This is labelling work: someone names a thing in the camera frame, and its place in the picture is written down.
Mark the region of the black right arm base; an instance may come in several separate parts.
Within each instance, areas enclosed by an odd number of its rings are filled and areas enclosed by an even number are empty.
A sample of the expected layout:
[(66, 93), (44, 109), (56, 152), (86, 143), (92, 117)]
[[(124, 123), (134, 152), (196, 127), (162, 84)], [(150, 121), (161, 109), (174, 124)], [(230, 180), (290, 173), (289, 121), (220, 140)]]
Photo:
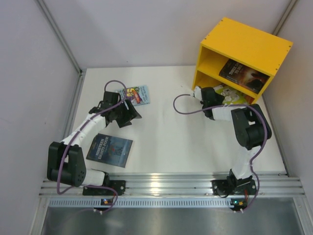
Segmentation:
[(257, 186), (252, 176), (247, 178), (237, 178), (232, 170), (229, 171), (226, 179), (211, 181), (213, 194), (221, 198), (226, 198), (230, 195), (254, 195), (257, 191)]

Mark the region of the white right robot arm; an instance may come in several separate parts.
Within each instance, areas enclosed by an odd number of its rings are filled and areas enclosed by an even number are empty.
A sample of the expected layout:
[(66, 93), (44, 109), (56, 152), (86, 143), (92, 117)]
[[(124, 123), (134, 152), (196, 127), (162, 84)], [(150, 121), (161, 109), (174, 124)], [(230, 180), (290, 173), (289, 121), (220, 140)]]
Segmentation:
[(211, 120), (232, 122), (236, 140), (241, 146), (238, 160), (226, 178), (232, 190), (252, 181), (251, 159), (262, 150), (264, 140), (271, 138), (271, 128), (259, 104), (223, 105), (224, 96), (212, 87), (194, 89), (194, 97), (200, 100), (204, 114)]

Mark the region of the Nineteen Eighty-Four blue book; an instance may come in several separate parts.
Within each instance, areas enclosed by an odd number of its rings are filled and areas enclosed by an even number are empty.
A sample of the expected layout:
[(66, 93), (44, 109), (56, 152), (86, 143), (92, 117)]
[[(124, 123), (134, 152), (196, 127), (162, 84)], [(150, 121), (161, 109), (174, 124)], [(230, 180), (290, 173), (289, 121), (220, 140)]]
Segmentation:
[(87, 159), (107, 165), (125, 168), (133, 141), (98, 134), (89, 148)]

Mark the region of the Three Days To See book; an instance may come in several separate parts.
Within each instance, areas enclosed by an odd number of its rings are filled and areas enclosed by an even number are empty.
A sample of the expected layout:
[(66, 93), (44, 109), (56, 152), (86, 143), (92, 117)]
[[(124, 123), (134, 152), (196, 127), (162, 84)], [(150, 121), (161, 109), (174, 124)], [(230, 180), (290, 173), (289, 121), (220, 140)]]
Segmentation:
[(269, 79), (268, 75), (232, 59), (226, 62), (219, 76), (245, 87), (256, 94), (261, 91)]

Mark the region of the orange treehouse book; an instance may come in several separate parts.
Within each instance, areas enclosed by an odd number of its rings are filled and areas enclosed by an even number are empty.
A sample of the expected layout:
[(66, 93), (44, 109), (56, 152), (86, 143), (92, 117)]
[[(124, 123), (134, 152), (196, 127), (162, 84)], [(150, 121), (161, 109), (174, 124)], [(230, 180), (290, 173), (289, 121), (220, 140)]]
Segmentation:
[(243, 97), (244, 97), (246, 103), (249, 104), (249, 105), (250, 105), (250, 104), (254, 104), (254, 103), (256, 103), (256, 101), (257, 101), (256, 98), (251, 97), (251, 96), (248, 96), (247, 94), (244, 94)]

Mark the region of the green comic book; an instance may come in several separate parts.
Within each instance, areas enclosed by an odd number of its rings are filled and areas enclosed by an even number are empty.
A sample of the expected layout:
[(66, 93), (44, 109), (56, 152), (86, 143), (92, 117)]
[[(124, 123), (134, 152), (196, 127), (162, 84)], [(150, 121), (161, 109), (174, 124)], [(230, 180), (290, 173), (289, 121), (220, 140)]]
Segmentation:
[(213, 89), (216, 93), (224, 96), (222, 104), (248, 104), (243, 93), (226, 84), (220, 84)]

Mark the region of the light blue treehouse book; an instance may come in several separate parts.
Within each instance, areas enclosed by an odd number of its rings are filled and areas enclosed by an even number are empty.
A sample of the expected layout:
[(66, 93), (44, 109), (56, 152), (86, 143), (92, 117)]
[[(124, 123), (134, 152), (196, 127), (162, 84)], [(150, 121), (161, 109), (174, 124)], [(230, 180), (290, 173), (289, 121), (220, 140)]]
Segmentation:
[(147, 85), (134, 86), (125, 89), (116, 90), (121, 95), (121, 98), (126, 98), (134, 106), (150, 104), (150, 96)]

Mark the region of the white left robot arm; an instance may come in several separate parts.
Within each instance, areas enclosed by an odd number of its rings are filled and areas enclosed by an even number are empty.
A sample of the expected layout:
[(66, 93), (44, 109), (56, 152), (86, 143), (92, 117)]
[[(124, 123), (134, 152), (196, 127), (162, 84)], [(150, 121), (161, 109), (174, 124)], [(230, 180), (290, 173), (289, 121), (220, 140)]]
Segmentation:
[(60, 142), (52, 142), (48, 149), (47, 178), (57, 184), (71, 187), (104, 186), (107, 173), (87, 168), (84, 152), (95, 137), (111, 122), (119, 128), (142, 118), (133, 104), (119, 93), (104, 92), (99, 104), (91, 108), (83, 123)]

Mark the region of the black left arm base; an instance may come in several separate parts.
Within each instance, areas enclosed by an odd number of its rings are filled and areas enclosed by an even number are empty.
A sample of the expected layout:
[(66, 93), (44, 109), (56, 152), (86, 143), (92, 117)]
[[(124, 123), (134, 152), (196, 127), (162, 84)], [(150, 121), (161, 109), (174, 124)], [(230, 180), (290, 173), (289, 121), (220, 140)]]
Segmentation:
[(123, 195), (126, 189), (126, 181), (125, 180), (112, 180), (108, 173), (105, 173), (103, 187), (111, 188), (116, 191), (113, 192), (109, 189), (103, 188), (91, 188), (84, 187), (83, 195), (84, 196), (118, 196)]

